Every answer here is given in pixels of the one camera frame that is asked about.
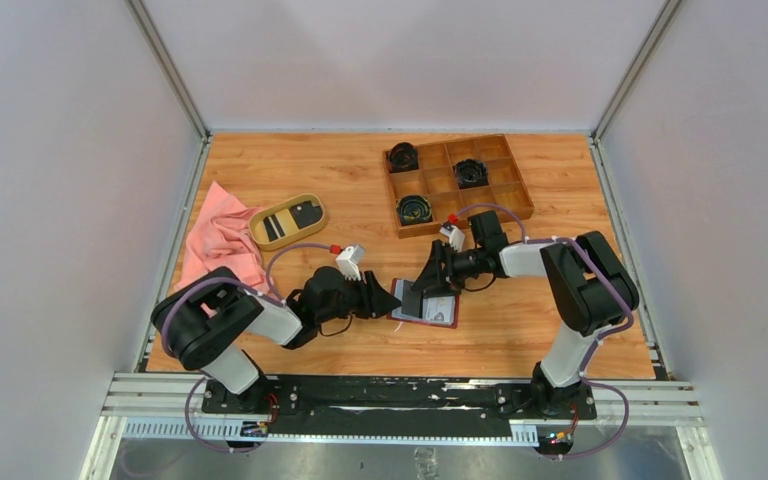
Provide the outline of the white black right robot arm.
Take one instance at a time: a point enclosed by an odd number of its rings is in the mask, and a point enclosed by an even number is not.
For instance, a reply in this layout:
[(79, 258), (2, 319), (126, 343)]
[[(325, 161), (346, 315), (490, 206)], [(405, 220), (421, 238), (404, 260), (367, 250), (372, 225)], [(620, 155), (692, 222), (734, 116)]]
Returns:
[(548, 281), (561, 327), (546, 356), (533, 370), (530, 396), (544, 417), (556, 417), (585, 384), (585, 372), (605, 338), (629, 329), (640, 302), (630, 274), (599, 231), (575, 238), (550, 237), (517, 242), (508, 239), (496, 212), (468, 219), (474, 241), (448, 220), (444, 240), (431, 246), (428, 260), (402, 290), (402, 311), (419, 316), (426, 301), (458, 296), (469, 279), (543, 277)]

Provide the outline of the red card holder wallet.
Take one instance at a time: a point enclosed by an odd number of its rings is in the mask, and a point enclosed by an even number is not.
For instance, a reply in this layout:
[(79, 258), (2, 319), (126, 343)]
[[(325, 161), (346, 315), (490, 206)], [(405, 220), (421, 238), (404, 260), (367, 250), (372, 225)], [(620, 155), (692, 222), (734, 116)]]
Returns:
[[(401, 301), (402, 296), (402, 282), (405, 279), (394, 279), (391, 286), (391, 294), (397, 297)], [(388, 318), (414, 324), (422, 324), (427, 326), (443, 327), (443, 328), (455, 328), (457, 324), (459, 297), (458, 296), (444, 296), (444, 297), (423, 297), (424, 306), (424, 319), (409, 319), (401, 314), (401, 306), (393, 310)]]

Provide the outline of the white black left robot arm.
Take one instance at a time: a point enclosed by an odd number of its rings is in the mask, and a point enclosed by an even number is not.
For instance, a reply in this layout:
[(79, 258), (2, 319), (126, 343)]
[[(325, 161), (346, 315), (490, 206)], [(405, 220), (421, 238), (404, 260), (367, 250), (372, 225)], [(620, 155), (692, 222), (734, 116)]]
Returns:
[(158, 303), (150, 319), (168, 356), (218, 382), (231, 404), (253, 413), (264, 405), (267, 389), (262, 370), (235, 345), (242, 334), (293, 350), (315, 339), (328, 321), (379, 318), (400, 306), (371, 271), (348, 279), (334, 267), (320, 267), (301, 289), (276, 300), (220, 267)]

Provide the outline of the black cards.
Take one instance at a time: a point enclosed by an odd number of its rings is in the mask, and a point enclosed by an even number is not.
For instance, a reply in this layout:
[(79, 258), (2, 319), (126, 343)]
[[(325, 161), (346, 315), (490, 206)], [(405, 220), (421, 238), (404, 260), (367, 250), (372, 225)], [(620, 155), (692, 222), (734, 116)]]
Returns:
[(263, 223), (267, 239), (274, 242), (312, 227), (322, 217), (322, 207), (307, 200), (267, 215)]

